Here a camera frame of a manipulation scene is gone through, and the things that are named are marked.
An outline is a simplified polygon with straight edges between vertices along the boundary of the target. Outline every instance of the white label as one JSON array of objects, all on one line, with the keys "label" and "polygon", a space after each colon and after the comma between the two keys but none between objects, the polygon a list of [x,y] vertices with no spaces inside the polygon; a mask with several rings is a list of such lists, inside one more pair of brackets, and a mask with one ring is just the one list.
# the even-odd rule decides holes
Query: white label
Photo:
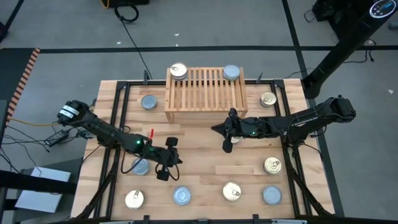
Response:
[{"label": "white label", "polygon": [[71,108],[70,106],[65,105],[65,106],[63,106],[62,109],[67,110],[67,111],[69,111],[69,112],[72,112],[72,113],[74,113],[75,115],[79,115],[79,111],[77,111],[77,110]]},{"label": "white label", "polygon": [[65,115],[65,116],[68,116],[69,118],[73,118],[73,114],[71,114],[71,113],[69,113],[69,112],[67,112],[65,110],[61,110],[60,113]]}]

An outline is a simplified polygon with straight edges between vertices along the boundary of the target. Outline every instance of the tin can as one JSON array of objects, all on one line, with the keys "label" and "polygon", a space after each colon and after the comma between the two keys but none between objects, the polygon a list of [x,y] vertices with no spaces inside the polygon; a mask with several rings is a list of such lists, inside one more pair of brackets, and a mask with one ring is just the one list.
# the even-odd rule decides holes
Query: tin can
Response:
[{"label": "tin can", "polygon": [[223,76],[228,81],[235,81],[239,78],[241,71],[236,65],[227,65],[224,67]]},{"label": "tin can", "polygon": [[270,175],[279,174],[281,169],[282,169],[282,164],[275,157],[270,157],[266,159],[266,161],[264,162],[264,171],[266,171]]},{"label": "tin can", "polygon": [[241,188],[237,183],[228,182],[223,187],[223,195],[227,200],[235,201],[241,196]]},{"label": "tin can", "polygon": [[265,92],[261,95],[260,104],[263,107],[271,107],[276,103],[276,96],[274,93]]},{"label": "tin can", "polygon": [[146,159],[142,159],[140,163],[136,165],[139,160],[140,159],[135,159],[134,162],[132,162],[132,166],[135,166],[132,172],[136,175],[145,175],[149,171],[149,162]]},{"label": "tin can", "polygon": [[137,209],[144,203],[144,194],[139,190],[132,190],[126,195],[126,205],[130,209]]},{"label": "tin can", "polygon": [[241,139],[242,139],[242,137],[232,137],[232,138],[231,138],[231,143],[232,143],[232,144],[236,144],[236,143],[238,143]]},{"label": "tin can", "polygon": [[269,205],[277,205],[282,200],[282,192],[276,186],[267,186],[262,191],[262,199]]},{"label": "tin can", "polygon": [[157,105],[157,100],[155,96],[146,95],[142,97],[141,106],[145,110],[154,110],[156,108],[156,105]]},{"label": "tin can", "polygon": [[187,77],[187,67],[183,63],[175,63],[170,67],[170,73],[173,79],[178,81],[183,80]]},{"label": "tin can", "polygon": [[177,205],[188,205],[191,201],[191,190],[186,186],[176,187],[173,193],[173,200]]}]

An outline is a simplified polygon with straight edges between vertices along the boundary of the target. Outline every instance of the can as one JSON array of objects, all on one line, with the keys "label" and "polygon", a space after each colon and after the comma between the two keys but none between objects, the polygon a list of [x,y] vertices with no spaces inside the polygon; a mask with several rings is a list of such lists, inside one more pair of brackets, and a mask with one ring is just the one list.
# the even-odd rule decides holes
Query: can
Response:
[{"label": "can", "polygon": [[282,200],[282,192],[276,186],[267,186],[262,191],[262,199],[269,205],[277,205]]},{"label": "can", "polygon": [[235,201],[241,196],[241,188],[237,183],[228,182],[223,187],[223,195],[227,200]]},{"label": "can", "polygon": [[142,159],[140,163],[136,165],[136,163],[140,159],[135,159],[134,162],[132,162],[132,166],[135,166],[135,168],[132,170],[133,173],[137,175],[145,175],[149,171],[149,162],[146,159]]},{"label": "can", "polygon": [[170,73],[173,79],[178,81],[183,80],[187,77],[187,67],[183,63],[175,63],[170,67]]},{"label": "can", "polygon": [[156,108],[156,105],[157,105],[157,100],[155,96],[146,95],[142,97],[141,106],[145,110],[154,110]]},{"label": "can", "polygon": [[144,203],[144,194],[139,190],[132,190],[126,195],[126,205],[130,209],[137,209]]},{"label": "can", "polygon": [[232,143],[232,144],[236,144],[236,143],[238,143],[241,139],[242,139],[242,137],[232,137],[232,138],[231,138],[231,143]]},{"label": "can", "polygon": [[173,200],[177,205],[188,205],[191,201],[191,190],[186,186],[176,187],[173,193]]},{"label": "can", "polygon": [[227,65],[224,67],[223,76],[228,81],[235,81],[239,78],[241,71],[236,65]]},{"label": "can", "polygon": [[271,107],[276,103],[276,96],[272,92],[265,92],[260,97],[260,104],[263,107]]},{"label": "can", "polygon": [[266,171],[270,175],[279,174],[281,169],[282,169],[282,164],[275,157],[270,157],[266,159],[266,161],[264,162],[264,171]]}]

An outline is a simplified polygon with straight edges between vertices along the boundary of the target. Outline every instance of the black stand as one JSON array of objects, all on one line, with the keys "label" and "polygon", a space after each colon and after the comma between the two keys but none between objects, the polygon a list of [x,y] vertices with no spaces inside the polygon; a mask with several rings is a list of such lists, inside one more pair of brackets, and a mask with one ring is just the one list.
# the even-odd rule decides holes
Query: black stand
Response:
[{"label": "black stand", "polygon": [[318,67],[302,80],[307,99],[314,99],[319,95],[323,82],[396,12],[396,5],[395,0],[379,1],[360,18]]}]

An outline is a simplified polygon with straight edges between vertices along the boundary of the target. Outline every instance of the gold can lid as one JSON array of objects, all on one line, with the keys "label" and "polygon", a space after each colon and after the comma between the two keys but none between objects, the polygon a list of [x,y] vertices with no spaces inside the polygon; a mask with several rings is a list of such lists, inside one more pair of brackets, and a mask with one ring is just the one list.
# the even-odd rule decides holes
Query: gold can lid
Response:
[{"label": "gold can lid", "polygon": [[235,201],[241,196],[241,188],[237,183],[228,182],[224,185],[223,195],[227,200]]},{"label": "gold can lid", "polygon": [[276,96],[272,92],[266,92],[261,95],[261,101],[266,105],[273,105],[276,103]]},{"label": "gold can lid", "polygon": [[132,190],[126,195],[126,205],[130,209],[137,209],[144,203],[144,194],[139,190]]},{"label": "gold can lid", "polygon": [[232,144],[236,144],[236,143],[238,143],[241,139],[242,139],[242,137],[232,137],[232,138],[231,138],[231,143],[232,143]]},{"label": "gold can lid", "polygon": [[182,77],[187,73],[187,67],[183,63],[175,63],[170,67],[170,73],[174,77]]},{"label": "gold can lid", "polygon": [[277,158],[270,157],[264,162],[264,169],[267,173],[275,175],[282,169],[282,164]]}]

